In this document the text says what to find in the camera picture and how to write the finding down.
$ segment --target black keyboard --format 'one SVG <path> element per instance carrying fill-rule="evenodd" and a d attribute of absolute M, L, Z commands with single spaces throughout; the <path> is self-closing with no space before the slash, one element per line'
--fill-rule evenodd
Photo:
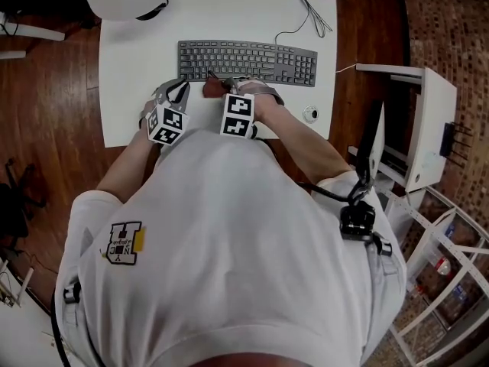
<path fill-rule="evenodd" d="M 178 42 L 178 73 L 190 82 L 253 76 L 264 82 L 314 87 L 318 54 L 311 50 L 250 41 Z"/>

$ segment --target white desk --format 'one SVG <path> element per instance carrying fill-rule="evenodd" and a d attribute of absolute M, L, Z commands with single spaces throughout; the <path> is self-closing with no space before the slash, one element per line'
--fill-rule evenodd
<path fill-rule="evenodd" d="M 282 34 L 278 44 L 319 53 L 315 88 L 273 85 L 287 108 L 303 121 L 314 105 L 318 120 L 310 127 L 329 136 L 336 68 L 336 0 L 310 0 L 333 29 L 319 38 L 307 21 L 295 34 Z M 300 0 L 170 0 L 150 21 L 103 21 L 100 35 L 100 110 L 106 147 L 127 145 L 137 129 L 139 112 L 154 89 L 177 77 L 177 41 L 229 39 L 273 43 L 280 31 L 294 31 L 307 10 Z M 203 83 L 192 83 L 187 106 L 189 128 L 220 125 L 219 99 L 202 97 Z M 273 138 L 263 125 L 262 138 Z"/>
<path fill-rule="evenodd" d="M 386 164 L 379 171 L 412 192 L 442 179 L 446 159 L 440 156 L 445 123 L 455 120 L 457 89 L 429 68 L 397 67 L 394 65 L 357 64 L 357 70 L 390 73 L 392 80 L 417 84 L 422 87 L 417 97 L 413 134 L 408 155 L 387 146 L 384 150 L 404 161 L 406 175 Z"/>

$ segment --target hardwood floor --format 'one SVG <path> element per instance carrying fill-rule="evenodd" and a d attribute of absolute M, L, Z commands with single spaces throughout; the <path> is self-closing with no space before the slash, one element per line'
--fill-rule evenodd
<path fill-rule="evenodd" d="M 397 0 L 338 0 L 337 69 L 353 63 L 403 63 L 401 7 Z M 2 37 L 0 50 L 28 50 L 23 60 L 0 61 L 0 161 L 15 157 L 20 175 L 37 167 L 37 187 L 47 192 L 47 207 L 36 209 L 30 235 L 11 259 L 21 278 L 34 267 L 30 287 L 48 307 L 63 254 L 73 199 L 93 189 L 121 148 L 104 148 L 99 111 L 99 29 L 77 30 L 39 18 L 47 28 L 71 31 L 62 43 Z M 386 78 L 357 73 L 337 75 L 330 141 L 346 156 L 358 145 L 371 100 L 387 96 Z M 302 174 L 274 142 L 289 175 Z M 5 171 L 0 171 L 5 181 Z"/>

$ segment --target person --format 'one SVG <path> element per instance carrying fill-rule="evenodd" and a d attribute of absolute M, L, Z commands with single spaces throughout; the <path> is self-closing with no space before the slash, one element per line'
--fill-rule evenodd
<path fill-rule="evenodd" d="M 350 193 L 356 173 L 272 95 L 255 96 L 255 120 L 313 184 Z M 105 366 L 363 363 L 406 286 L 375 192 L 365 201 L 392 244 L 389 270 L 371 264 L 374 246 L 342 238 L 344 203 L 296 185 L 263 142 L 191 132 L 141 186 L 152 146 L 143 124 L 73 202 L 55 297 L 68 346 L 85 344 L 75 354 Z M 386 279 L 395 286 L 376 293 Z"/>

